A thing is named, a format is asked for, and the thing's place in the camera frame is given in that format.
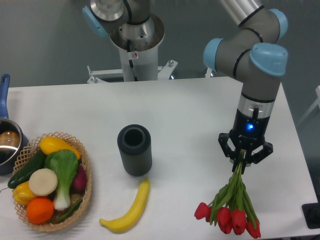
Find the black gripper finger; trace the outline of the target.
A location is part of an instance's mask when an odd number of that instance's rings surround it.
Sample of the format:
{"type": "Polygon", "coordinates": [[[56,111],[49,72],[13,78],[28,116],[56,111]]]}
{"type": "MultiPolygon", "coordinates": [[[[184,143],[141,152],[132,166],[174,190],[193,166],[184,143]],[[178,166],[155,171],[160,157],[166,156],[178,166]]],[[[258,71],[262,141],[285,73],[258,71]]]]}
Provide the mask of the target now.
{"type": "Polygon", "coordinates": [[[273,145],[269,142],[265,142],[262,145],[262,149],[256,153],[247,150],[243,159],[242,173],[245,172],[245,168],[247,167],[247,165],[258,164],[272,153],[273,145]]]}
{"type": "Polygon", "coordinates": [[[218,136],[218,142],[220,147],[225,155],[225,157],[229,158],[233,163],[232,172],[234,172],[240,162],[240,149],[235,148],[232,150],[228,144],[228,140],[230,140],[229,133],[220,133],[218,136]]]}

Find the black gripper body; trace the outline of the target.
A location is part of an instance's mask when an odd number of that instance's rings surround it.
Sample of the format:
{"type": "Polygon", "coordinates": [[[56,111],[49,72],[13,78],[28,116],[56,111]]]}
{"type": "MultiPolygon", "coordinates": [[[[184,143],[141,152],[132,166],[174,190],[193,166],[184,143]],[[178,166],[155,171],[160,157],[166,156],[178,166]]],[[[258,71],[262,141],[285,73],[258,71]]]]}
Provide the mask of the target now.
{"type": "Polygon", "coordinates": [[[265,143],[265,132],[270,117],[254,119],[237,110],[233,127],[229,132],[235,149],[253,151],[265,143]]]}

